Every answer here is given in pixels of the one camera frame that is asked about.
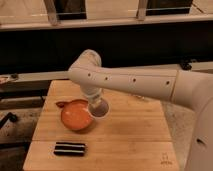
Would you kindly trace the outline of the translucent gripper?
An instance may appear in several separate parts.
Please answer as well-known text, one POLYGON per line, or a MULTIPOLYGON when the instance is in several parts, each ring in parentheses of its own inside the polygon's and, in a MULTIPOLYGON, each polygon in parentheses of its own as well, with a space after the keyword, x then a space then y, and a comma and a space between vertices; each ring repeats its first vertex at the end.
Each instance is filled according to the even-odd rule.
POLYGON ((94 93, 94 94, 90 94, 90 95, 86 95, 86 98, 89 102, 89 107, 92 109, 96 109, 97 107, 99 107, 102 103, 102 97, 101 97, 102 93, 98 92, 98 93, 94 93))

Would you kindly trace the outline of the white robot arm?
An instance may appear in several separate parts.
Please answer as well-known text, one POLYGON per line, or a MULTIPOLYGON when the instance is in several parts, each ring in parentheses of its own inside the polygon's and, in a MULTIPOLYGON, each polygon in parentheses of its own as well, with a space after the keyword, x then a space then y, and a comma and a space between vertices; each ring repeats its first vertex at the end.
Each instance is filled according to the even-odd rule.
POLYGON ((213 171, 213 74, 174 69, 104 68, 94 50, 85 50, 68 70, 89 102, 88 110, 101 118, 109 110, 103 89, 170 101, 193 110, 196 123, 185 171, 213 171))

